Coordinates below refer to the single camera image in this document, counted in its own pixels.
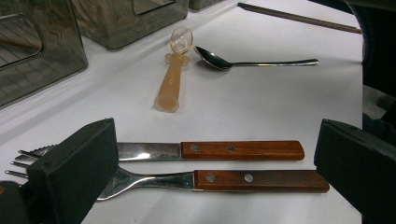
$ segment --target clear plastic box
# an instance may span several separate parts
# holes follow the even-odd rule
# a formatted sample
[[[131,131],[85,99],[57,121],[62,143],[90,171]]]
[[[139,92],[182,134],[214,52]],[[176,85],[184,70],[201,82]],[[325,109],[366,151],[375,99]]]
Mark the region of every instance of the clear plastic box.
[[[109,50],[187,17],[189,0],[72,0],[82,35]]]
[[[225,1],[225,0],[190,0],[189,8],[193,10],[201,10],[204,7],[209,7],[221,1]]]
[[[88,65],[70,0],[1,0],[0,31],[0,107]]]

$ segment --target white table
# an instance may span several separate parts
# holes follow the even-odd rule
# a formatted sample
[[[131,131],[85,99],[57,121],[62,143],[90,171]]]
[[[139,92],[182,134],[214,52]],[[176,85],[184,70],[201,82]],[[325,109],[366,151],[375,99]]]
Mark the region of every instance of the white table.
[[[299,140],[303,161],[130,162],[136,173],[194,169],[316,169],[322,119],[361,127],[362,36],[236,7],[227,0],[177,22],[119,52],[83,38],[86,71],[0,111],[0,170],[17,150],[62,142],[80,127],[114,118],[123,142]],[[250,0],[315,19],[358,26],[352,15],[303,0]],[[222,72],[191,53],[182,70],[180,108],[154,109],[167,69],[172,31],[192,29],[194,43],[231,62],[320,60],[316,67],[235,67]],[[1,180],[24,183],[0,174]],[[135,189],[96,203],[83,223],[361,223],[335,189],[326,194],[201,193]]]

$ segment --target wooden handle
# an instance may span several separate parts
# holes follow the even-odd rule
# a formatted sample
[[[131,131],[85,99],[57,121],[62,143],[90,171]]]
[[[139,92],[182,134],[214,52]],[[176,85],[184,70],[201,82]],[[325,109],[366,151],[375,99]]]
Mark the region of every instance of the wooden handle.
[[[186,160],[302,160],[298,141],[182,142]]]
[[[314,170],[194,171],[194,189],[325,193],[329,183]]]

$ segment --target spoon handle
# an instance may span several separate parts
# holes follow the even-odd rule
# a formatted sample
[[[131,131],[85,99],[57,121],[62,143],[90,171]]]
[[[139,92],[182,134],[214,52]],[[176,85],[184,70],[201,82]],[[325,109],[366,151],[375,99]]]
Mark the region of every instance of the spoon handle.
[[[233,66],[311,66],[317,64],[319,64],[319,61],[317,59],[308,59],[301,61],[277,63],[233,63]]]
[[[180,72],[183,60],[184,56],[180,53],[173,53],[170,57],[168,71],[154,102],[155,108],[162,112],[173,113],[178,109]]]

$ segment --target metal rivet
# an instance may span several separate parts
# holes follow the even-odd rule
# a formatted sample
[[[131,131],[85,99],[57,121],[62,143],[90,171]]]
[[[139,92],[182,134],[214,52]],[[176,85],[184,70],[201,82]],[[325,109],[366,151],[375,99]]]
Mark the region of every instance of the metal rivet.
[[[210,183],[212,183],[213,181],[215,181],[215,176],[211,173],[206,175],[206,180]]]
[[[227,150],[234,151],[235,147],[232,144],[230,144],[230,145],[227,146]]]
[[[190,147],[190,149],[191,149],[192,151],[198,151],[198,150],[199,150],[199,147],[198,147],[198,145],[196,145],[196,144],[192,144],[191,147]]]
[[[253,176],[250,174],[245,174],[245,180],[250,183],[253,181]]]

